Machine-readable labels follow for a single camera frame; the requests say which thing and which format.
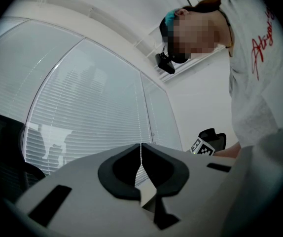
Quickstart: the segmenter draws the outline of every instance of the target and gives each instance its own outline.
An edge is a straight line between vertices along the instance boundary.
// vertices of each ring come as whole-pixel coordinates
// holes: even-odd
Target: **red script lettering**
[[[274,20],[275,16],[272,11],[266,7],[265,15],[267,16],[267,32],[264,36],[258,36],[258,41],[252,39],[252,52],[251,52],[251,62],[252,62],[252,74],[256,72],[256,78],[259,80],[259,71],[257,66],[257,58],[261,58],[261,62],[264,62],[263,53],[262,51],[265,50],[267,45],[273,45],[273,38],[272,38],[272,21]]]

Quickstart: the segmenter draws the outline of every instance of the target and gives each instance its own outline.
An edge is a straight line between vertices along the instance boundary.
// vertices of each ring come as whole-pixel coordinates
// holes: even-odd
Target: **black object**
[[[57,185],[29,214],[29,217],[46,227],[65,201],[71,188]]]
[[[135,177],[141,165],[140,152],[140,144],[135,144],[100,165],[99,181],[116,198],[141,200],[141,193],[135,188]]]
[[[168,31],[166,19],[163,18],[159,25],[162,41],[166,43],[169,59],[175,63],[184,63],[189,59],[189,54],[174,52],[173,31]]]
[[[223,171],[223,172],[229,172],[230,169],[231,169],[230,166],[225,166],[225,165],[221,165],[221,164],[217,164],[217,163],[209,163],[209,164],[207,164],[207,167],[213,168],[213,169],[216,169],[216,170],[220,170],[220,171]]]
[[[188,167],[180,160],[173,158],[146,143],[141,144],[142,165],[157,189],[154,223],[165,229],[179,219],[167,214],[162,197],[178,194],[190,176]]]
[[[205,144],[203,144],[199,150],[199,152],[197,152],[198,155],[202,155],[202,154],[207,154],[209,156],[212,155],[213,150],[211,148],[209,148],[208,146],[206,146]]]
[[[216,134],[214,128],[200,132],[199,138],[209,143],[215,149],[215,152],[224,150],[226,148],[226,134]]]
[[[116,198],[141,200],[141,194],[135,188],[135,177],[141,165],[157,189],[155,198],[154,223],[165,229],[179,219],[167,214],[162,197],[174,196],[179,193],[190,176],[188,167],[146,143],[135,144],[125,151],[105,160],[98,169],[98,177],[102,186]]]
[[[40,169],[24,161],[21,150],[24,128],[23,123],[0,115],[0,192],[11,202],[45,177]]]
[[[174,74],[175,73],[175,68],[171,62],[171,60],[169,59],[168,56],[165,55],[164,52],[162,53],[157,53],[155,55],[156,57],[156,61],[158,64],[158,67],[161,68],[162,70],[166,71],[169,74]]]

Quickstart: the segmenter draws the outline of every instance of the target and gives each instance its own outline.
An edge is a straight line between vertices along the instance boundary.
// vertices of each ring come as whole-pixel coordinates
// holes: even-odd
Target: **white blinds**
[[[144,74],[141,75],[153,142],[182,150],[176,120],[167,94]]]
[[[166,93],[82,38],[35,20],[0,36],[0,114],[27,121],[26,161],[50,174],[75,158],[132,143],[180,149]],[[146,178],[141,166],[136,185]]]
[[[27,21],[0,37],[0,114],[25,123],[33,99],[58,60],[81,36]]]
[[[75,158],[151,142],[140,73],[86,39],[51,72],[28,121],[26,161],[47,174]]]

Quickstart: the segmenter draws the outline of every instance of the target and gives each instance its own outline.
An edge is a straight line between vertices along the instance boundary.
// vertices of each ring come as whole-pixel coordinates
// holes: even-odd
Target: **black slot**
[[[217,164],[217,163],[209,163],[207,165],[208,168],[213,168],[219,171],[223,171],[223,172],[229,172],[231,167],[229,166],[225,166],[225,165],[221,165],[221,164]]]
[[[106,159],[99,167],[98,178],[102,186],[114,197],[141,200],[135,188],[135,177],[141,165],[141,146],[132,147]]]
[[[70,187],[57,185],[29,214],[29,217],[46,227],[64,202]]]
[[[141,144],[141,157],[148,177],[157,188],[157,196],[174,196],[182,190],[190,176],[184,162],[146,143]]]
[[[179,219],[172,215],[166,213],[165,207],[163,205],[162,199],[160,197],[156,198],[156,208],[155,217],[153,222],[157,225],[160,230],[164,230],[175,223],[179,222]]]

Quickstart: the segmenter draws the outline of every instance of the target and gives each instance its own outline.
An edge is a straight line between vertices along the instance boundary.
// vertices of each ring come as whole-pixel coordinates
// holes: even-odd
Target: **office chair backrest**
[[[226,134],[216,134],[214,128],[200,132],[199,138],[208,142],[213,148],[215,148],[216,152],[224,150],[226,148]]]
[[[0,191],[11,202],[45,177],[41,170],[24,161],[21,150],[24,128],[23,123],[0,115]]]

